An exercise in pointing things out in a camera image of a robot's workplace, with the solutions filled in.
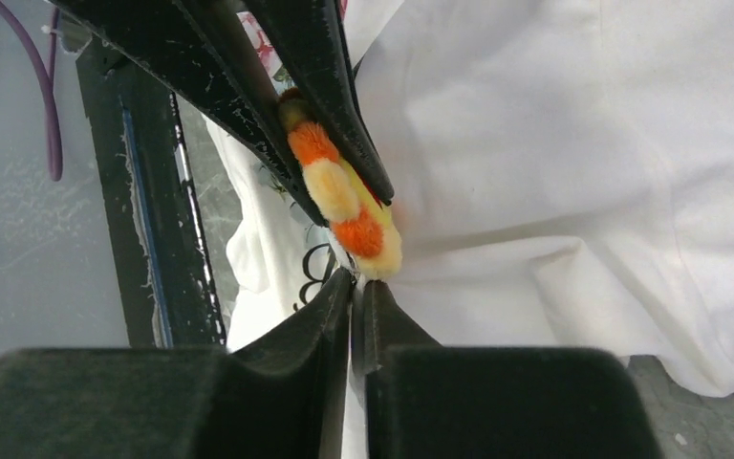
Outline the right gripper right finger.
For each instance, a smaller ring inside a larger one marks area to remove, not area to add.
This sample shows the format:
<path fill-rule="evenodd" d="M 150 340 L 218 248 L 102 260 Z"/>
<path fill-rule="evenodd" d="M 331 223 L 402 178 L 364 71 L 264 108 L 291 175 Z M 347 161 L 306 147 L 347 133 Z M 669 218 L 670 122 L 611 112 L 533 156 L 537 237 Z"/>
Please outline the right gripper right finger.
<path fill-rule="evenodd" d="M 613 355 L 577 347 L 454 347 L 366 284 L 351 355 L 372 458 L 659 458 Z"/>

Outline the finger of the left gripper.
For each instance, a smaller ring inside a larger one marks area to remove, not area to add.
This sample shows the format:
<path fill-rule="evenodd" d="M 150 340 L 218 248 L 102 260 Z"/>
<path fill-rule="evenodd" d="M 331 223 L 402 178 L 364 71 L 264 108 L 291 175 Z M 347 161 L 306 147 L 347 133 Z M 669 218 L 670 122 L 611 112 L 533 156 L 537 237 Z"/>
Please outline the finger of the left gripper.
<path fill-rule="evenodd" d="M 59 1 L 90 32 L 245 146 L 312 222 L 325 221 L 276 117 L 276 93 L 235 15 L 215 30 L 200 1 Z"/>
<path fill-rule="evenodd" d="M 254 0 L 246 6 L 339 153 L 389 206 L 395 191 L 360 114 L 339 3 Z"/>

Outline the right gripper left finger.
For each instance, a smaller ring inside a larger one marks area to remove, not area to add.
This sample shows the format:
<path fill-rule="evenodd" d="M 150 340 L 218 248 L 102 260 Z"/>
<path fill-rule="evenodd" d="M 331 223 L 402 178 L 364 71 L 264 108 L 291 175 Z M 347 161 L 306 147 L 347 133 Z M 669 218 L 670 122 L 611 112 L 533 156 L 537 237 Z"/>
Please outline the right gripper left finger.
<path fill-rule="evenodd" d="M 246 347 L 0 358 L 0 458 L 337 458 L 352 277 Z"/>

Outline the orange yellow pompom brooch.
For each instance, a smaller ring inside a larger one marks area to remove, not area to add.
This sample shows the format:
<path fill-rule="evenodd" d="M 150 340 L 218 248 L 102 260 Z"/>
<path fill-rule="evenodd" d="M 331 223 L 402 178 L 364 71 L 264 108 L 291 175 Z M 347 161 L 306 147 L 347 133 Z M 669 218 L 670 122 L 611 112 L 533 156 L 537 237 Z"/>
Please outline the orange yellow pompom brooch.
<path fill-rule="evenodd" d="M 397 274 L 401 238 L 391 209 L 339 153 L 298 89 L 279 96 L 278 117 L 300 164 L 304 185 L 352 269 L 372 280 Z"/>

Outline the white printed t-shirt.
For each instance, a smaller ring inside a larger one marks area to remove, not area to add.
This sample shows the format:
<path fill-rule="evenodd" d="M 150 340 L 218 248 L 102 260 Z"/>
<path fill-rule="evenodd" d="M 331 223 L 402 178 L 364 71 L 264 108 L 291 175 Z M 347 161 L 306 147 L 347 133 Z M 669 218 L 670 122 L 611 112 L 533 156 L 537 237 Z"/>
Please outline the white printed t-shirt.
<path fill-rule="evenodd" d="M 627 364 L 668 458 L 734 458 L 734 1 L 347 1 L 399 305 Z"/>

